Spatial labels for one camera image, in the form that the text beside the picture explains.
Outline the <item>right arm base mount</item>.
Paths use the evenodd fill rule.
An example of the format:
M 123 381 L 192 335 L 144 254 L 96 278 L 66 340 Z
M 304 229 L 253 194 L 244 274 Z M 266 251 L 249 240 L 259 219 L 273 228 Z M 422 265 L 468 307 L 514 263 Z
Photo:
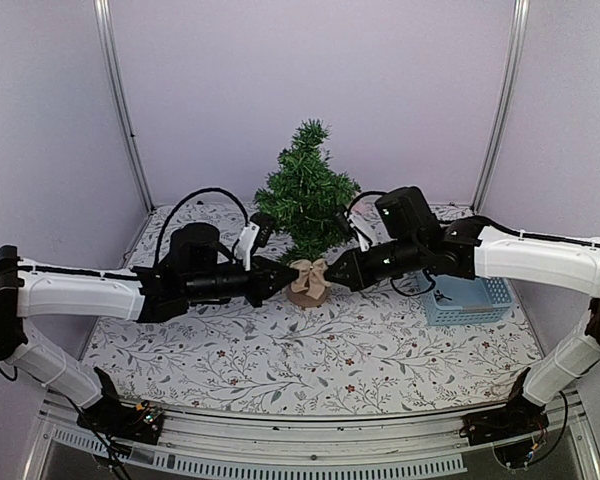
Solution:
M 514 470 L 532 463 L 546 440 L 548 426 L 543 409 L 503 406 L 463 416 L 459 436 L 470 446 L 491 444 L 498 463 Z

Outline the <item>light blue plastic basket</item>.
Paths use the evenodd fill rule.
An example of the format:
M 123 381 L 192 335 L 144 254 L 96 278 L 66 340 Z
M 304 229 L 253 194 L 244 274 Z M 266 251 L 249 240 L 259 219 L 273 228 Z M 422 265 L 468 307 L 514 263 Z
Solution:
M 500 321 L 513 305 L 513 295 L 501 278 L 467 280 L 438 276 L 435 286 L 418 277 L 426 320 L 431 326 L 476 325 Z M 437 302 L 434 293 L 439 290 L 452 301 Z

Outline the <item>small green christmas tree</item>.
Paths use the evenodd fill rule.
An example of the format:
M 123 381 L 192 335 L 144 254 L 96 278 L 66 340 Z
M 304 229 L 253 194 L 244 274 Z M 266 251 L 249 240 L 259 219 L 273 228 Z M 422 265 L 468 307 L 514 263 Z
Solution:
M 329 250 L 348 241 L 348 234 L 338 226 L 336 212 L 348 206 L 361 187 L 348 174 L 330 168 L 330 152 L 324 148 L 329 135 L 323 121 L 302 121 L 290 145 L 279 153 L 277 170 L 268 174 L 266 185 L 254 195 L 258 210 L 274 217 L 274 231 L 291 240 L 279 256 L 289 267 L 300 259 L 326 260 Z M 325 302 L 330 288 L 317 300 L 293 293 L 290 285 L 286 293 L 293 304 L 312 308 Z

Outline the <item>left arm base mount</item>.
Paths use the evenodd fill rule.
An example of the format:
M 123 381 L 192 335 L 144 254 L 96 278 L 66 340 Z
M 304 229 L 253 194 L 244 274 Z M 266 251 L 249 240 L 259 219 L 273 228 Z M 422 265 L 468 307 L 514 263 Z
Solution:
M 80 410 L 77 425 L 102 435 L 157 445 L 164 425 L 164 410 L 148 401 L 127 406 L 103 398 Z

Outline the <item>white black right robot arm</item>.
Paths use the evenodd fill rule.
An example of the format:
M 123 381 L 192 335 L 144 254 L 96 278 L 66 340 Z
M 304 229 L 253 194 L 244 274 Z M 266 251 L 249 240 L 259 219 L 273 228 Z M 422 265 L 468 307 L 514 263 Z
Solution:
M 381 195 L 375 207 L 389 242 L 360 242 L 345 251 L 327 268 L 326 280 L 359 291 L 425 271 L 470 280 L 522 280 L 589 296 L 579 324 L 547 357 L 518 375 L 506 404 L 465 415 L 460 433 L 476 445 L 547 427 L 546 404 L 600 361 L 600 238 L 516 231 L 484 216 L 444 226 L 416 186 Z

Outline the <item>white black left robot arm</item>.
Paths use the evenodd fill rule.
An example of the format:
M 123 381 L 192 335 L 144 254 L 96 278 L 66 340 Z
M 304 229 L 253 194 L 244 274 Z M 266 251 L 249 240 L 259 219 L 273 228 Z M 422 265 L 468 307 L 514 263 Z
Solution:
M 237 297 L 259 307 L 298 277 L 297 270 L 256 254 L 270 232 L 249 222 L 235 250 L 229 250 L 216 227 L 189 223 L 171 234 L 169 250 L 156 265 L 121 270 L 42 264 L 5 245 L 0 248 L 0 362 L 62 393 L 108 434 L 121 433 L 129 419 L 150 422 L 154 416 L 145 408 L 121 403 L 108 374 L 82 369 L 25 319 L 77 315 L 163 323 L 193 305 Z

